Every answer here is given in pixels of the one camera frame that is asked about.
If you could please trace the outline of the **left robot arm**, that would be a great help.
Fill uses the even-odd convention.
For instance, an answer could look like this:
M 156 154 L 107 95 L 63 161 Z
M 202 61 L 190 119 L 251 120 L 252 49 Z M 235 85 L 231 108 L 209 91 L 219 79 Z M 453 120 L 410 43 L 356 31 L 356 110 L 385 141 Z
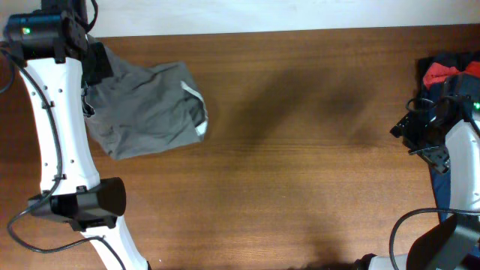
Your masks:
M 40 193 L 26 212 L 70 225 L 108 269 L 148 269 L 125 223 L 124 183 L 101 178 L 89 149 L 86 89 L 113 74 L 104 45 L 89 40 L 94 25 L 84 1 L 43 0 L 4 28 L 4 54 L 28 90 L 42 162 Z

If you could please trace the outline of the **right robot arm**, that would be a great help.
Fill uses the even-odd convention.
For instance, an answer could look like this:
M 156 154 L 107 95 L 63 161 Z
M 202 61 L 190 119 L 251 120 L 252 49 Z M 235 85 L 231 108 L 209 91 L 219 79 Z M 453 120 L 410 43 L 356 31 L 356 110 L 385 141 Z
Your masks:
M 394 225 L 388 256 L 368 254 L 354 269 L 479 268 L 479 76 L 460 73 L 423 85 L 415 104 L 391 129 L 411 155 L 428 163 L 436 205 L 403 215 Z M 436 213 L 439 224 L 409 252 L 394 252 L 400 225 Z

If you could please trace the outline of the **grey shorts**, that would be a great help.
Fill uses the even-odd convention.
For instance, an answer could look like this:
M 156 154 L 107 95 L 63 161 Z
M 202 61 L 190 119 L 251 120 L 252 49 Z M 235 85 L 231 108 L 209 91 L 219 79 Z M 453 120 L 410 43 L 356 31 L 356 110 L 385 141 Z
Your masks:
M 114 160 L 203 141 L 206 102 L 183 61 L 142 67 L 106 54 L 113 76 L 87 87 L 94 115 L 85 117 L 91 137 Z

